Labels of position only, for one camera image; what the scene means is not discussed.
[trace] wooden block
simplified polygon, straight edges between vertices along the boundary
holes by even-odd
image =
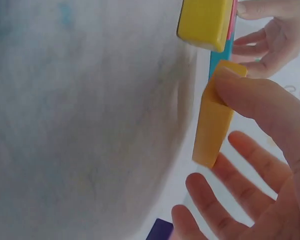
[[[183,0],[177,35],[184,41],[223,52],[233,0]]]
[[[227,67],[245,77],[248,73],[243,65],[221,60],[215,69]],[[212,168],[216,162],[221,145],[227,135],[234,111],[225,105],[215,88],[215,78],[208,82],[201,99],[201,107],[192,159],[205,167]]]

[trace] toy block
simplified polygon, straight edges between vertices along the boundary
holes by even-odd
[[[222,53],[233,0],[183,0],[177,35],[196,47]]]
[[[212,51],[210,54],[210,69],[209,69],[209,79],[213,75],[220,60],[231,60],[232,48],[234,45],[235,33],[232,34],[231,39],[227,40],[225,43],[225,48],[223,52]]]
[[[238,5],[238,0],[233,0],[229,28],[226,36],[227,40],[230,40],[233,33],[235,32],[236,19],[237,19],[237,5]]]
[[[215,73],[222,67],[226,67],[242,77],[248,73],[245,66],[227,60],[220,60]],[[214,166],[233,114],[234,111],[218,96],[215,88],[215,77],[212,75],[201,98],[192,154],[193,161],[208,168]]]

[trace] pink block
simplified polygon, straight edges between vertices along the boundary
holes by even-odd
[[[236,25],[236,17],[237,17],[237,3],[238,0],[233,0],[232,9],[231,9],[231,17],[229,22],[228,34],[226,39],[230,40],[232,33],[235,31]]]

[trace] blue block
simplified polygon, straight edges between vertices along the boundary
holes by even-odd
[[[209,79],[211,78],[212,74],[214,73],[220,60],[230,60],[231,59],[234,40],[235,40],[235,33],[233,32],[231,35],[231,39],[226,41],[223,52],[214,52],[214,51],[211,52]]]
[[[172,223],[157,219],[146,240],[169,240],[174,226]]]

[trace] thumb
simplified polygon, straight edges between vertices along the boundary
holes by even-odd
[[[246,20],[257,20],[267,17],[280,17],[283,1],[279,0],[246,0],[238,2],[237,14]]]

